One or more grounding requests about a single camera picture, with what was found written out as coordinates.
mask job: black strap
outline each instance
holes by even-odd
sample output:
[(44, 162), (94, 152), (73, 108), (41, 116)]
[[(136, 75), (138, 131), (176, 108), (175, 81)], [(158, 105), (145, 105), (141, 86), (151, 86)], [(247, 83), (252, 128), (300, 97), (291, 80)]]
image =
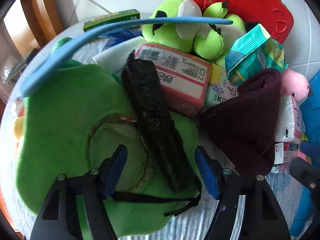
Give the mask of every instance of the black strap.
[(178, 216), (181, 213), (187, 211), (191, 207), (196, 207), (199, 204), (201, 199), (201, 191), (202, 191), (202, 184), (198, 177), (195, 175), (195, 184), (199, 190), (199, 194), (195, 198), (161, 198), (155, 197), (151, 195), (144, 195), (144, 194), (136, 194), (130, 192), (122, 192), (122, 191), (115, 191), (111, 197), (116, 201), (121, 202), (131, 202), (131, 203), (170, 203), (170, 202), (178, 202), (178, 201), (190, 201), (184, 208), (180, 208), (178, 210), (170, 211), (164, 213), (164, 216)]

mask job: blue plastic hanger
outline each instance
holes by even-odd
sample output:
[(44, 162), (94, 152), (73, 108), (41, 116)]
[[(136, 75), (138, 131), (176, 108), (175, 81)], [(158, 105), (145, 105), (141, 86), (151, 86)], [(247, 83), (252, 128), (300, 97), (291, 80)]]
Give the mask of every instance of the blue plastic hanger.
[(114, 30), (126, 28), (135, 25), (157, 24), (157, 23), (208, 23), (231, 25), (233, 21), (227, 19), (210, 17), (172, 17), (172, 18), (154, 18), (138, 19), (117, 23), (110, 23), (99, 26), (84, 34), (68, 41), (50, 54), (32, 73), (30, 73), (23, 84), (19, 87), (18, 93), (21, 97), (29, 97), (35, 93), (54, 73), (60, 68), (61, 63), (70, 59), (73, 54), (86, 43), (94, 40), (100, 34), (111, 33)]

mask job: small bottle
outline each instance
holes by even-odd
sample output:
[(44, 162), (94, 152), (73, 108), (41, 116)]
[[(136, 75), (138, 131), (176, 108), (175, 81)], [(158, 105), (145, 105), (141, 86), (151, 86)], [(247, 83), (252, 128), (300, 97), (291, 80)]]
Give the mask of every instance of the small bottle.
[(287, 167), (288, 167), (287, 163), (283, 163), (283, 164), (280, 164), (280, 165), (273, 166), (271, 168), (271, 173), (286, 173), (287, 172)]

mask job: blue fabric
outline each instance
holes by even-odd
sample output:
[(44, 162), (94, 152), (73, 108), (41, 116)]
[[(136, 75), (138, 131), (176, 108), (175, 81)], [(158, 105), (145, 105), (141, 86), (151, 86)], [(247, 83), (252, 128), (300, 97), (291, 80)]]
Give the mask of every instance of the blue fabric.
[(23, 84), (17, 88), (22, 98), (29, 97), (35, 93), (55, 72), (61, 68), (66, 60), (70, 59), (83, 45), (93, 41), (103, 33), (111, 33), (120, 28), (126, 28), (143, 24), (159, 23), (210, 23), (231, 25), (233, 21), (227, 19), (210, 17), (170, 17), (129, 20), (123, 22), (110, 23), (88, 30), (82, 35), (66, 42), (54, 53), (50, 54), (32, 73), (30, 73)]
[[(320, 169), (320, 162), (313, 161), (312, 166), (316, 169)], [(315, 211), (316, 206), (311, 200), (311, 192), (304, 187), (296, 217), (290, 228), (290, 235), (298, 237), (304, 229), (305, 223)]]
[(300, 106), (310, 143), (320, 145), (320, 71), (311, 79), (312, 95)]
[(320, 146), (303, 141), (300, 145), (300, 151), (309, 156), (313, 162), (320, 162)]

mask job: plush toy eye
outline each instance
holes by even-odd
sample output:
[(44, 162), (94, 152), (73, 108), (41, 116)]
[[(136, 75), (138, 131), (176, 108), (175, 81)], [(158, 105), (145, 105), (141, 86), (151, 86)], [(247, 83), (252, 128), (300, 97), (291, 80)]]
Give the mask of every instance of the plush toy eye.
[[(155, 18), (168, 17), (164, 11), (157, 11)], [(164, 23), (156, 23), (152, 27), (152, 33), (155, 35), (155, 30), (159, 29)]]
[[(199, 6), (193, 0), (184, 0), (178, 9), (177, 17), (202, 17)], [(183, 40), (191, 40), (199, 29), (198, 23), (176, 23), (176, 30)]]

